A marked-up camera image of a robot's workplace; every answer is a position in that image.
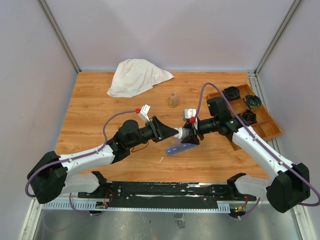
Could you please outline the white cap pill bottle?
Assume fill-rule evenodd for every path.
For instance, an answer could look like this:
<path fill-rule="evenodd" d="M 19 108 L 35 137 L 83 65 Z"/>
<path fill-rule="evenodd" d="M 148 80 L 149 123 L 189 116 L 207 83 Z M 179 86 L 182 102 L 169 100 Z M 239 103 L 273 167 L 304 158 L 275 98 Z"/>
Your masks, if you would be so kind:
<path fill-rule="evenodd" d="M 175 134 L 173 137 L 179 140 L 187 138 L 192 133 L 192 130 L 190 130 L 189 128 L 179 127 L 174 129 L 177 130 L 178 133 Z"/>

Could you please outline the blue weekly pill organizer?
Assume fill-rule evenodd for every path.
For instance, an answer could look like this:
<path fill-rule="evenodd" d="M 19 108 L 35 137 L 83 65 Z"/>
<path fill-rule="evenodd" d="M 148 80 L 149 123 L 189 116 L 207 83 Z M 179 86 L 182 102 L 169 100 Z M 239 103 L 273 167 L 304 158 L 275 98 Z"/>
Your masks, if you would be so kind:
<path fill-rule="evenodd" d="M 190 144 L 190 143 L 180 143 L 180 144 L 177 144 L 177 145 L 174 145 L 174 146 L 171 146 L 171 147 L 167 147 L 165 149 L 165 153 L 166 155 L 169 157 L 169 156 L 174 156 L 178 153 L 181 153 L 181 152 L 184 152 L 184 151 L 187 151 L 189 149 L 192 149 L 192 148 L 195 148 L 197 147 L 198 145 L 196 144 Z"/>

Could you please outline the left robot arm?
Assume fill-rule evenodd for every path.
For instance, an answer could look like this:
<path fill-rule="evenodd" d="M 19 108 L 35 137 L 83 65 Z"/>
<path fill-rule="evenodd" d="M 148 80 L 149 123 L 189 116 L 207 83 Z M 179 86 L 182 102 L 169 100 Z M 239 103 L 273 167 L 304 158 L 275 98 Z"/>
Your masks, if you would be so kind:
<path fill-rule="evenodd" d="M 155 116 L 144 127 L 139 127 L 133 119 L 126 120 L 111 139 L 98 147 L 67 155 L 57 155 L 55 151 L 45 153 L 28 173 L 25 190 L 32 189 L 31 197 L 40 204 L 75 192 L 101 198 L 107 193 L 107 185 L 93 173 L 82 175 L 81 172 L 117 163 L 140 144 L 157 143 L 177 134 L 178 129 L 163 124 Z"/>

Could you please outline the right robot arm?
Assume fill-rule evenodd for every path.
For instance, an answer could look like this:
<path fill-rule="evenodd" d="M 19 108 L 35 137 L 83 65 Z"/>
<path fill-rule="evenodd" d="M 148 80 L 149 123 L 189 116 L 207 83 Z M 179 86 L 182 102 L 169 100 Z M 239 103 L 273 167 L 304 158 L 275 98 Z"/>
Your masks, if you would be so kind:
<path fill-rule="evenodd" d="M 243 195 L 266 199 L 280 213 L 301 204 L 311 195 L 309 169 L 294 164 L 270 147 L 239 115 L 232 115 L 222 97 L 207 101 L 211 117 L 200 120 L 196 109 L 183 111 L 185 125 L 176 135 L 182 143 L 199 145 L 205 134 L 218 132 L 245 150 L 266 172 L 268 179 L 238 173 L 227 180 L 226 193 L 232 200 Z"/>

